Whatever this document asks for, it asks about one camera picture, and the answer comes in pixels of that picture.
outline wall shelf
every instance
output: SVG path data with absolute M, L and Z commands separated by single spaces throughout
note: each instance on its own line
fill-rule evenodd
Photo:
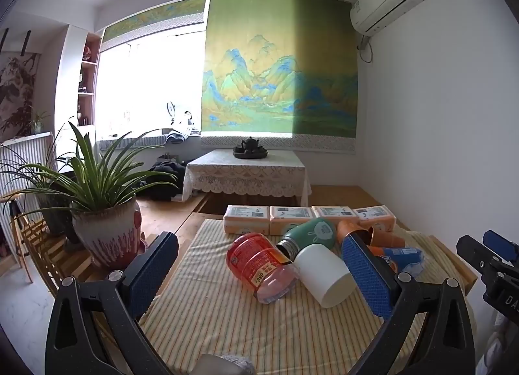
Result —
M 99 50 L 101 47 L 101 37 L 97 34 L 88 33 L 85 46 L 90 49 L 90 60 L 81 61 L 82 81 L 77 93 L 78 113 L 81 118 L 78 120 L 80 127 L 91 129 L 94 128 L 94 104 L 95 104 L 95 76 L 97 73 L 97 64 L 99 60 Z
M 95 62 L 89 62 L 87 60 L 81 61 L 81 67 L 96 67 L 96 66 L 97 66 L 97 63 L 95 63 Z
M 77 128 L 83 136 L 85 136 L 89 132 L 95 131 L 95 125 L 79 125 Z

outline radiator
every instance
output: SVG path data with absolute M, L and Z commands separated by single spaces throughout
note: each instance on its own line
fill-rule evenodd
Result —
M 22 163 L 22 157 L 27 163 L 45 163 L 47 151 L 53 142 L 53 134 L 47 132 L 45 134 L 31 135 L 27 137 L 10 139 L 0 144 L 0 161 L 2 163 L 13 160 Z M 9 193 L 27 187 L 25 180 L 14 180 L 14 176 L 0 174 L 0 196 L 6 196 Z M 34 195 L 24 195 L 18 199 L 18 204 L 22 212 L 29 212 L 38 209 L 38 202 Z M 39 220 L 42 218 L 40 213 L 31 214 L 29 220 Z M 0 204 L 0 225 L 4 232 L 7 244 L 11 249 L 15 259 L 18 256 L 15 253 L 15 243 L 11 232 L 11 218 L 9 216 L 9 205 Z

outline white cup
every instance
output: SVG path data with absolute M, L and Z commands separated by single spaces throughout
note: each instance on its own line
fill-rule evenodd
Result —
M 299 269 L 299 279 L 323 308 L 338 305 L 356 287 L 344 261 L 321 244 L 304 248 L 294 264 Z

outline orange cup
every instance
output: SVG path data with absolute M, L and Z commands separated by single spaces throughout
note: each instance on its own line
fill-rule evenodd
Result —
M 362 241 L 367 245 L 371 242 L 372 233 L 370 233 L 369 230 L 363 229 L 357 223 L 341 220 L 337 225 L 337 243 L 342 245 L 344 238 L 351 233 L 359 235 Z
M 370 227 L 368 230 L 360 227 L 356 223 L 348 220 L 339 221 L 337 225 L 337 243 L 343 244 L 343 240 L 350 233 L 359 235 L 362 241 L 368 246 L 376 246 L 379 248 L 404 248 L 405 240 L 393 233 L 380 232 Z
M 369 228 L 372 233 L 370 246 L 376 246 L 379 248 L 405 248 L 405 240 L 395 234 L 388 232 L 381 232 L 373 230 L 373 227 Z

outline screw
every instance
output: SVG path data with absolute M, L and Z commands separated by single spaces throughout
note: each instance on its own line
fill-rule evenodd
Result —
M 447 284 L 448 284 L 448 286 L 453 287 L 453 288 L 458 287 L 458 281 L 456 281 L 453 278 L 448 278 L 447 279 Z
M 111 282 L 116 282 L 116 281 L 119 281 L 122 276 L 123 276 L 123 272 L 122 271 L 115 270 L 115 271 L 112 271 L 110 274 L 108 274 L 108 279 Z
M 62 286 L 68 287 L 74 282 L 74 279 L 72 277 L 65 277 L 63 278 L 63 281 L 61 282 Z
M 408 273 L 400 273 L 398 279 L 403 283 L 409 283 L 411 281 L 411 276 Z

